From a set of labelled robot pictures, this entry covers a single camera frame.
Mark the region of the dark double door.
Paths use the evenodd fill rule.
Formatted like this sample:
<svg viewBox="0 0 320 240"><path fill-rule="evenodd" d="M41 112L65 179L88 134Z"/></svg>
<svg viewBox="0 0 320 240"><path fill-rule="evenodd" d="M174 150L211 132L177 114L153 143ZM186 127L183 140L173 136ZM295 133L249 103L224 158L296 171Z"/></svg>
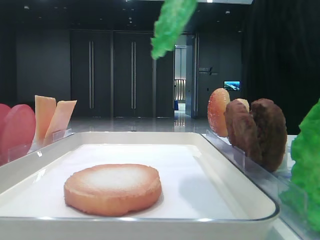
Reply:
<svg viewBox="0 0 320 240"><path fill-rule="evenodd" d="M151 36L149 32L71 32L74 115L153 116Z"/></svg>

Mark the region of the green lettuce leaf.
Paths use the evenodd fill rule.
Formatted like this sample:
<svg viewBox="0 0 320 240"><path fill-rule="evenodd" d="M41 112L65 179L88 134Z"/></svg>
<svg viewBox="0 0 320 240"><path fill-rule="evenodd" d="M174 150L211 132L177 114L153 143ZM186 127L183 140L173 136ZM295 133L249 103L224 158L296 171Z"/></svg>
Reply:
<svg viewBox="0 0 320 240"><path fill-rule="evenodd" d="M317 102L299 125L300 133L291 142L290 188L281 193L283 203L320 231L320 103Z"/></svg>
<svg viewBox="0 0 320 240"><path fill-rule="evenodd" d="M175 48L176 41L197 7L196 0L166 0L154 23L151 57L157 60Z"/></svg>

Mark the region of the left orange cheese slice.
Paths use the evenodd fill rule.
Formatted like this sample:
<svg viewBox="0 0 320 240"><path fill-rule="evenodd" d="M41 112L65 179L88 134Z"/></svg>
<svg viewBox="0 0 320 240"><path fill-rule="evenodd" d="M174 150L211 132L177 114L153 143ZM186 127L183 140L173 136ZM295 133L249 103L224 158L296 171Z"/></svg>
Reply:
<svg viewBox="0 0 320 240"><path fill-rule="evenodd" d="M54 97L35 95L35 140L45 138L46 132L55 113L57 102Z"/></svg>

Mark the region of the left brown meat patty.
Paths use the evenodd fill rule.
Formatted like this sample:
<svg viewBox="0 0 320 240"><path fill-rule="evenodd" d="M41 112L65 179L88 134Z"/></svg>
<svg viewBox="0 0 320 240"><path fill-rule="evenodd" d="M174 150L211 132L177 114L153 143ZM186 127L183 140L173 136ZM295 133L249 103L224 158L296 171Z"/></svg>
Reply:
<svg viewBox="0 0 320 240"><path fill-rule="evenodd" d="M262 151L258 143L257 126L246 106L235 99L224 112L228 140L232 146L245 152L257 164L262 164Z"/></svg>

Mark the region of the white rectangular metal tray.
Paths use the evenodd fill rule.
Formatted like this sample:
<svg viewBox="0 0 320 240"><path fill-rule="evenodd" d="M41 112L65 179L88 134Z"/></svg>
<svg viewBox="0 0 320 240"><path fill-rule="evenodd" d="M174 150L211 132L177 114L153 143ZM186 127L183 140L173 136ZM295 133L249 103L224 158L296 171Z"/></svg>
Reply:
<svg viewBox="0 0 320 240"><path fill-rule="evenodd" d="M263 240L279 213L198 133L80 132L0 168L3 240Z"/></svg>

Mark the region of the orange cheese slice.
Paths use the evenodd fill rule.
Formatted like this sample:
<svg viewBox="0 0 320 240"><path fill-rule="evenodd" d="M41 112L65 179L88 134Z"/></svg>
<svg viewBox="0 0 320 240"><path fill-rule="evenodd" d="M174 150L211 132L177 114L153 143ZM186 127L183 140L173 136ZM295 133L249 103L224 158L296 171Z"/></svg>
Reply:
<svg viewBox="0 0 320 240"><path fill-rule="evenodd" d="M49 139L55 132L67 129L76 103L77 100L61 100L57 103L55 112L45 134L46 139Z"/></svg>
<svg viewBox="0 0 320 240"><path fill-rule="evenodd" d="M35 95L35 140L45 138L46 132L55 113L57 102L54 97Z"/></svg>

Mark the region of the bread slice on tray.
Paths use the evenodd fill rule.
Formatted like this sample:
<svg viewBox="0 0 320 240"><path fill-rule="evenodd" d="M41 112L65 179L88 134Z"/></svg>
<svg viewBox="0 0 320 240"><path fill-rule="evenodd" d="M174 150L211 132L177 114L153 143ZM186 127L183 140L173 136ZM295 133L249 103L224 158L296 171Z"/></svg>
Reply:
<svg viewBox="0 0 320 240"><path fill-rule="evenodd" d="M133 163L95 165L73 173L64 202L83 213L121 217L153 206L162 193L157 169Z"/></svg>

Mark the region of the right dark meat patty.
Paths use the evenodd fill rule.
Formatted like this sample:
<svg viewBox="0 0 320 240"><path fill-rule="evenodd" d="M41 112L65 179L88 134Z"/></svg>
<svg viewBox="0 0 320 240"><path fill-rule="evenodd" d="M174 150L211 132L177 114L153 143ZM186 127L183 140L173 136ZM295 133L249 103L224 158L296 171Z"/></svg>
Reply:
<svg viewBox="0 0 320 240"><path fill-rule="evenodd" d="M269 172L274 172L282 164L286 151L286 118L282 109L267 98L253 101L250 113L257 127L261 166Z"/></svg>

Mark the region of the small blue wall screen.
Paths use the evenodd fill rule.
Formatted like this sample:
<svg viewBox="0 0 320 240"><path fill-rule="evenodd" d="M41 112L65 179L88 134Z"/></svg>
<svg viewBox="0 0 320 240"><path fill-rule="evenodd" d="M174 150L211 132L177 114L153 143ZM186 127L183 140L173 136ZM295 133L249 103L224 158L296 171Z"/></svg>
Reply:
<svg viewBox="0 0 320 240"><path fill-rule="evenodd" d="M240 91L240 81L224 81L224 89L227 91Z"/></svg>

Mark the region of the long clear strip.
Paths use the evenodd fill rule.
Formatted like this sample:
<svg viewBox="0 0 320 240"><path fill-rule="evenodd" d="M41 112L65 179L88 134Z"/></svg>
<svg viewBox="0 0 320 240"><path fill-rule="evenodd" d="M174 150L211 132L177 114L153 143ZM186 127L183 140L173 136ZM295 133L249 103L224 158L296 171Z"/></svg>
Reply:
<svg viewBox="0 0 320 240"><path fill-rule="evenodd" d="M211 130L207 130L205 137L232 163L239 167L250 180L264 190L280 206L280 215L271 225L267 233L267 240L311 240L312 233L307 223L307 194L285 179L283 175L276 175L266 171L245 153L232 147L224 138L219 137ZM292 193L293 200L302 204L302 212L294 209L294 205L285 201L284 194Z"/></svg>
<svg viewBox="0 0 320 240"><path fill-rule="evenodd" d="M43 147L53 144L72 134L73 132L71 128L66 130L59 130L59 131L53 132L52 134L50 134L48 137L44 139L41 139L41 140L34 139L32 143L22 144L22 145L18 145L13 148L10 148L7 151L6 160L4 161L4 163L7 164L12 161L15 161L31 152L37 151Z"/></svg>

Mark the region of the right orange cheese slice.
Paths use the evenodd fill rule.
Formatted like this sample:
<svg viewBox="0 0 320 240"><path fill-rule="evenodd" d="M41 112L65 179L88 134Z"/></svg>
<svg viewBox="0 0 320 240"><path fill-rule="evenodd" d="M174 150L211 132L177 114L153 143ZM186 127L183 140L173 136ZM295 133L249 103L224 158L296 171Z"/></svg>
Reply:
<svg viewBox="0 0 320 240"><path fill-rule="evenodd" d="M49 139L55 132L67 129L76 103L77 100L61 100L57 103L55 112L45 134L46 139Z"/></svg>

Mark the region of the right tomato slice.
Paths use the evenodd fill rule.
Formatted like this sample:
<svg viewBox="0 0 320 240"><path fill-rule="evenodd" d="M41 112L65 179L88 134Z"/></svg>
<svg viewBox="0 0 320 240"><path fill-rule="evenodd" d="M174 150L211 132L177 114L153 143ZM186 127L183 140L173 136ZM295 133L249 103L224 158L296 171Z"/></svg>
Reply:
<svg viewBox="0 0 320 240"><path fill-rule="evenodd" d="M36 131L36 117L26 104L17 104L0 122L0 164L25 156L30 150Z"/></svg>

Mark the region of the long clear strip left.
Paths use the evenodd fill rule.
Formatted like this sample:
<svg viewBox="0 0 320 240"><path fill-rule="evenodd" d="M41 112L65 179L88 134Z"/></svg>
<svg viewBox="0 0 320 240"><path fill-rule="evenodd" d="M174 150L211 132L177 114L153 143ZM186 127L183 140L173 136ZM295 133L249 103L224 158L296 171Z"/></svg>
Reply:
<svg viewBox="0 0 320 240"><path fill-rule="evenodd" d="M48 137L44 139L41 139L41 140L34 139L32 143L22 144L22 145L18 145L13 148L10 148L7 151L6 160L4 161L4 163L7 164L12 161L15 161L31 152L37 151L43 147L53 144L72 134L73 132L71 128L66 130L59 130L59 131L53 132L52 134L50 134Z"/></svg>

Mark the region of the left burger bun top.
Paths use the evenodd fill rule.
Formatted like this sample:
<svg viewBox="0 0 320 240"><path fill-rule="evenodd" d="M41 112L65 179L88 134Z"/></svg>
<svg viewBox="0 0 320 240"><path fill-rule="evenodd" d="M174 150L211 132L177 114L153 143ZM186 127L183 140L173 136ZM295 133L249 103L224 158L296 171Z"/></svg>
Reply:
<svg viewBox="0 0 320 240"><path fill-rule="evenodd" d="M224 88L214 90L207 105L207 119L211 130L220 137L227 137L228 131L225 120L225 111L230 102L230 95Z"/></svg>

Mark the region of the long clear strip right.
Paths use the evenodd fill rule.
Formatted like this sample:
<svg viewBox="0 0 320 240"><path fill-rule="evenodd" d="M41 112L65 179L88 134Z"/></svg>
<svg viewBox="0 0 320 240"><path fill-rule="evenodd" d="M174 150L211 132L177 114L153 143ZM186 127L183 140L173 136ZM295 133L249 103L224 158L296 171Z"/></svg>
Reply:
<svg viewBox="0 0 320 240"><path fill-rule="evenodd" d="M280 206L280 215L271 225L267 233L267 240L311 240L312 233L307 223L307 194L285 179L283 175L276 175L266 171L245 153L232 147L224 138L219 137L211 130L207 130L205 137L232 163L239 167L250 180L264 190ZM292 193L293 200L302 204L302 212L294 209L294 205L285 201L284 194Z"/></svg>

